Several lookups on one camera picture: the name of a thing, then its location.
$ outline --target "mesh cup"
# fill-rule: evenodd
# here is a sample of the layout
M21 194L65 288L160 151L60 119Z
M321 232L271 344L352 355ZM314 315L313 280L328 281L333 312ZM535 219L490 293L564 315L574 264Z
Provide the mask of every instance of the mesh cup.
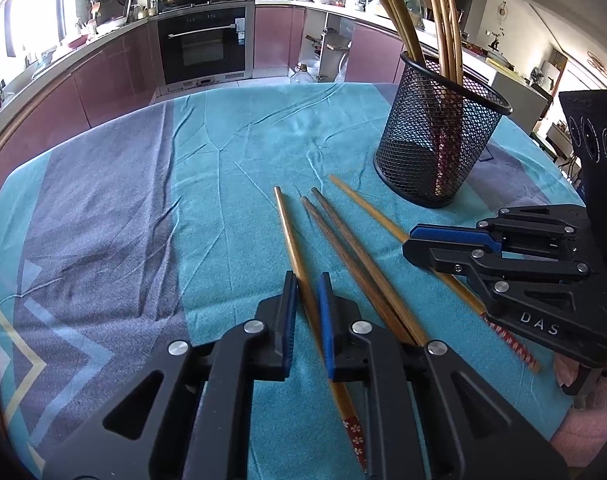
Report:
M444 207L468 177L510 104L475 76L464 73L459 86L439 72L439 60L426 68L404 52L406 66L375 152L382 181L406 200Z

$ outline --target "gray stripe on tablecloth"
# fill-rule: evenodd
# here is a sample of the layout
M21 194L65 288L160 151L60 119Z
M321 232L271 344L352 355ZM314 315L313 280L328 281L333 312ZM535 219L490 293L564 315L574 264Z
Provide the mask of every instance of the gray stripe on tablecloth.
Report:
M14 326L46 363L21 403L45 460L152 352L187 338L171 243L172 110L103 124L50 157L19 275L37 273L14 308ZM14 366L17 383L28 369Z
M374 83L374 85L383 98L392 106L392 103L394 103L394 96L397 95L397 88L399 88L399 85L394 83Z
M550 203L545 193L525 173L521 161L492 140L488 142L487 149L479 157L466 182L493 212L502 207Z

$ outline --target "oven handle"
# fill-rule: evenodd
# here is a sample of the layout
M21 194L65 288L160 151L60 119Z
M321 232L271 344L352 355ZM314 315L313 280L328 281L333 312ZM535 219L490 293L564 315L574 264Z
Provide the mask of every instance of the oven handle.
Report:
M187 36L188 34L196 34L197 32L208 32L209 30L221 30L222 28L237 28L236 23L223 25L223 27L200 28L199 30L191 30L190 32L181 32L180 34L168 34L168 40L178 38L179 36Z

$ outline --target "floor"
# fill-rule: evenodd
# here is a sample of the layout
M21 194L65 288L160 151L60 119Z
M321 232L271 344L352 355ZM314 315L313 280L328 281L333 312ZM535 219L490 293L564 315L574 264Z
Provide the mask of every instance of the floor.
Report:
M281 77L263 77L260 79L243 79L241 81L229 81L226 83L217 83L215 85L201 86L199 88L190 88L183 92L172 92L169 95L161 95L155 97L150 104L162 103L163 101L169 101L176 97L183 97L186 95L196 94L198 92L205 92L206 90L213 90L215 88L245 88L250 86L277 86L287 85L290 83L290 78L287 76Z

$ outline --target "blue tablecloth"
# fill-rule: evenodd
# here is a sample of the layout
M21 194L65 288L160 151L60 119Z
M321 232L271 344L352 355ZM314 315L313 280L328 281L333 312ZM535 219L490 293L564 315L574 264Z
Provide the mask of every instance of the blue tablecloth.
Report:
M415 206L372 160L394 86L217 89L154 105L18 168L0 192L0 396L11 441L39 474L78 425L152 352L220 337L279 293L290 263L281 186L310 276L378 321L299 203L318 187L349 222L430 336L445 340L541 433L570 399L552 353L527 343L537 376L439 280L328 180L336 174L406 229L472 226L501 206L581 203L551 161L504 118L454 202ZM302 314L291 377L257 383L249 478L358 479Z

